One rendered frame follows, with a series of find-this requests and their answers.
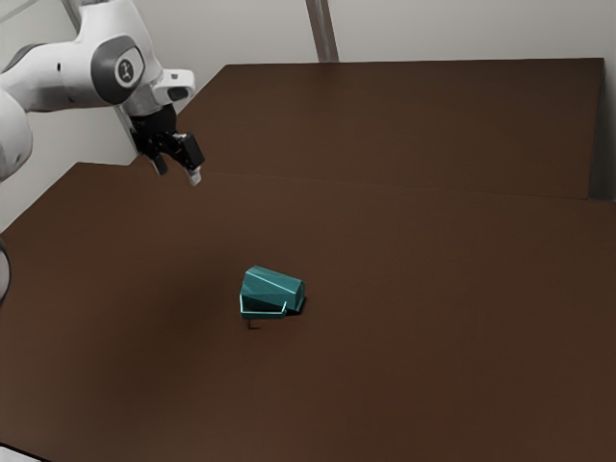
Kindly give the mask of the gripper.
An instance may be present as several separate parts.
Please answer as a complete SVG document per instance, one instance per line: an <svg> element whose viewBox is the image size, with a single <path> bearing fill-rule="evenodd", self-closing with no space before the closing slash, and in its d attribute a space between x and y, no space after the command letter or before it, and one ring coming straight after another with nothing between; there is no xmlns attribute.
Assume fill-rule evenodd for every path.
<svg viewBox="0 0 616 462"><path fill-rule="evenodd" d="M167 162L159 154L164 152L183 167L192 186L200 183L200 169L205 157L193 134L177 131L177 113L173 106L163 106L148 115L130 115L129 120L138 152L152 159L158 175L168 172Z"/></svg>

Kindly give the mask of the teal faceted mug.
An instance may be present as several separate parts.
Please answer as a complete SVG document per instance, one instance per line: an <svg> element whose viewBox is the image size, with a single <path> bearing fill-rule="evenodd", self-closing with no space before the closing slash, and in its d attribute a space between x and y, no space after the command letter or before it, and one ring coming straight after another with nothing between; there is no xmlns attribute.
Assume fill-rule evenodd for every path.
<svg viewBox="0 0 616 462"><path fill-rule="evenodd" d="M244 274L240 313L245 320L278 320L299 315L305 284L289 275L253 266Z"/></svg>

